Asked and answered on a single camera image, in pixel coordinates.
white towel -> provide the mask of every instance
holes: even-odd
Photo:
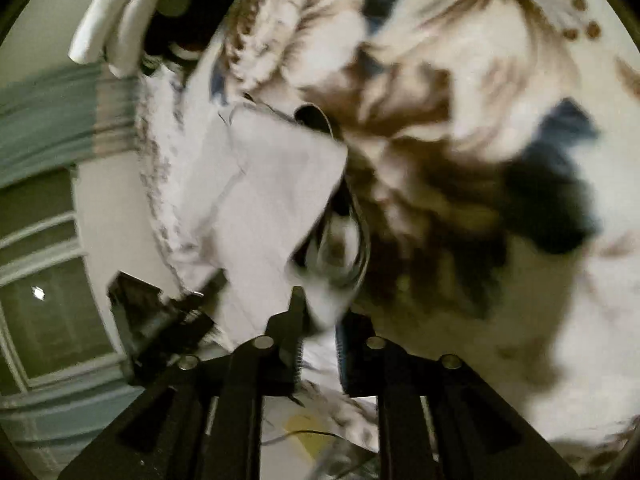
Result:
[[[107,61],[114,76],[132,76],[138,70],[146,29],[158,0],[131,0],[107,43]]]
[[[69,57],[79,64],[98,61],[122,9],[130,0],[92,0],[71,41]]]
[[[304,285],[289,259],[340,183],[347,150],[265,107],[238,105],[226,122],[212,120],[184,180],[177,216],[187,251],[172,264],[193,290],[226,270],[216,322],[235,345],[262,333],[287,309],[292,286]],[[314,299],[314,318],[334,310],[330,299]]]

floral blanket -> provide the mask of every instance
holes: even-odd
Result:
[[[460,355],[600,471],[640,415],[639,69],[606,0],[239,0],[188,80],[143,77],[164,254],[184,263],[172,196],[201,119],[313,102],[371,232],[357,307],[412,353]],[[371,420],[334,401],[347,434]]]

white wall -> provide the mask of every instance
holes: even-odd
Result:
[[[30,0],[0,45],[0,87],[72,61],[66,53],[91,0]]]
[[[111,334],[115,325],[106,290],[119,270],[158,286],[170,296],[178,294],[174,276],[155,242],[138,171],[136,153],[127,152],[79,164],[74,179],[87,277]]]

brown leaf pattern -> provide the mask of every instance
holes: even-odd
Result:
[[[621,58],[616,59],[618,77],[624,88],[636,99],[640,100],[640,73]]]
[[[401,0],[378,6],[371,0],[242,0],[221,60],[228,67],[226,97],[248,92],[267,99],[270,89],[285,86],[287,95],[315,103],[335,121],[350,147],[348,178],[374,236],[372,267],[376,249],[387,261],[395,253],[399,263],[381,269],[384,279],[369,273],[377,298],[451,308],[455,289],[466,281],[465,294],[478,308],[472,314],[484,316],[504,263],[500,163],[530,138],[522,134],[516,148],[505,150],[505,142],[513,143],[505,140],[506,125],[541,70],[572,80],[566,42],[577,40],[579,30],[599,34],[597,24],[588,24],[584,0],[433,0],[411,18],[415,33],[427,39],[394,50],[371,35],[376,28],[367,35],[364,27],[367,12],[377,13],[376,23],[389,13],[391,26],[401,22],[394,5]],[[459,83],[433,58],[431,38],[458,34],[470,16],[495,14],[496,5],[519,10],[528,45],[490,60],[478,79],[482,102],[474,105],[484,117],[456,138],[460,128],[451,109]],[[530,124],[557,101],[548,99],[530,112]],[[495,150],[500,155],[485,155]],[[476,267],[488,270],[469,281],[460,261],[477,253]],[[388,290],[380,290],[382,283]]]

metal screw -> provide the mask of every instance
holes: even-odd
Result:
[[[386,346],[386,341],[375,335],[367,339],[367,346],[372,350],[382,350]]]
[[[266,350],[273,346],[273,338],[268,335],[261,335],[254,339],[254,346],[260,350]]]
[[[193,370],[200,360],[195,355],[183,355],[178,361],[180,370]]]
[[[462,361],[457,355],[447,354],[443,355],[440,358],[440,362],[442,366],[444,366],[447,370],[457,370],[462,366]]]

